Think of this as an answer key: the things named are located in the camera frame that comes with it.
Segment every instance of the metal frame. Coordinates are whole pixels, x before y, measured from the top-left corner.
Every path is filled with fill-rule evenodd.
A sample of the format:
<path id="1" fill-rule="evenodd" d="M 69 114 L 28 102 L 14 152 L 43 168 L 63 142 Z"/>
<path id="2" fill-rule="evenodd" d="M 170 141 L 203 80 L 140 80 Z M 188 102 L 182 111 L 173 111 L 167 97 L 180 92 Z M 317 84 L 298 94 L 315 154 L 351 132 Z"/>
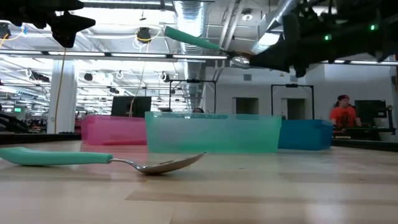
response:
<path id="1" fill-rule="evenodd" d="M 169 81 L 169 108 L 172 105 L 172 83 L 173 82 L 186 82 L 186 83 L 212 83 L 214 84 L 214 113 L 216 113 L 217 107 L 217 84 L 216 81 L 212 80 L 170 80 Z"/>
<path id="2" fill-rule="evenodd" d="M 313 85 L 298 85 L 298 84 L 272 84 L 271 85 L 271 115 L 274 115 L 274 86 L 284 86 L 286 88 L 310 87 L 311 88 L 311 105 L 312 105 L 312 119 L 315 119 L 315 101 L 313 95 Z"/>

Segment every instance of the teal spoon handle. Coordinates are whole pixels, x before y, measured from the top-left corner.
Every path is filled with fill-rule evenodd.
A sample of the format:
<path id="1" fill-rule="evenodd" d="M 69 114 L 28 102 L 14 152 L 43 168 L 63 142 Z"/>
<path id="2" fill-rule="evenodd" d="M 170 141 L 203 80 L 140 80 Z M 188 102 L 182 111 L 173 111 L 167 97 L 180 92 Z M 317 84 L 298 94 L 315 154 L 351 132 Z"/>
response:
<path id="1" fill-rule="evenodd" d="M 113 156 L 95 152 L 45 152 L 24 147 L 0 148 L 0 158 L 22 166 L 108 164 Z"/>

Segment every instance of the black monitor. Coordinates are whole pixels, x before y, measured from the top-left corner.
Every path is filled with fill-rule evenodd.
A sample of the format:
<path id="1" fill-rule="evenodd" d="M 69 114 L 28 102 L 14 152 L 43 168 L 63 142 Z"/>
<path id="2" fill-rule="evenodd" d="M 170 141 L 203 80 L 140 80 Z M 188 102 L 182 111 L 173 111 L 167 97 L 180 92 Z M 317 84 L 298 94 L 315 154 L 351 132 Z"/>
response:
<path id="1" fill-rule="evenodd" d="M 129 116 L 131 101 L 134 96 L 114 96 L 111 116 Z M 132 104 L 132 116 L 144 118 L 145 112 L 150 111 L 152 97 L 137 96 Z"/>
<path id="2" fill-rule="evenodd" d="M 385 100 L 356 100 L 355 110 L 356 116 L 361 119 L 362 123 L 374 125 L 374 118 L 386 118 L 386 101 Z"/>

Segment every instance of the white pillar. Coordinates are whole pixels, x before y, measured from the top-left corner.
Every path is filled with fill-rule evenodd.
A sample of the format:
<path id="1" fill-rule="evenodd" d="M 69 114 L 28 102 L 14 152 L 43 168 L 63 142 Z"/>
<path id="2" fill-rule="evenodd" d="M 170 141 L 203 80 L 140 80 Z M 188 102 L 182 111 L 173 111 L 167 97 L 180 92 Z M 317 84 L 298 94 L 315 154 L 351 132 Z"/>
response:
<path id="1" fill-rule="evenodd" d="M 61 73 L 62 61 L 54 60 L 51 78 L 47 134 L 74 132 L 75 130 L 76 94 L 79 74 L 75 67 L 75 62 L 71 60 L 65 61 L 63 65 L 62 84 L 60 86 Z"/>

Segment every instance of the metal spoon head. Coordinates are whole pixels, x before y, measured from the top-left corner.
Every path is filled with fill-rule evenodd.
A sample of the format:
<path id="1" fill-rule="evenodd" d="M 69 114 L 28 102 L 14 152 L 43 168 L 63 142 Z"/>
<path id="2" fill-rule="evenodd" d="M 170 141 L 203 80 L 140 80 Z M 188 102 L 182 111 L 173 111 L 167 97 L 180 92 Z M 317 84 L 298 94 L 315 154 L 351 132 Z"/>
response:
<path id="1" fill-rule="evenodd" d="M 199 159 L 201 159 L 203 156 L 205 156 L 206 153 L 207 152 L 204 152 L 197 156 L 192 156 L 192 157 L 188 157 L 185 159 L 176 159 L 173 161 L 162 162 L 160 164 L 156 164 L 153 166 L 144 166 L 144 167 L 137 168 L 137 170 L 139 172 L 142 172 L 143 174 L 147 174 L 147 175 L 164 174 L 167 172 L 171 172 L 171 171 L 175 171 L 175 170 L 179 170 L 184 167 L 187 167 L 187 166 L 195 163 Z"/>

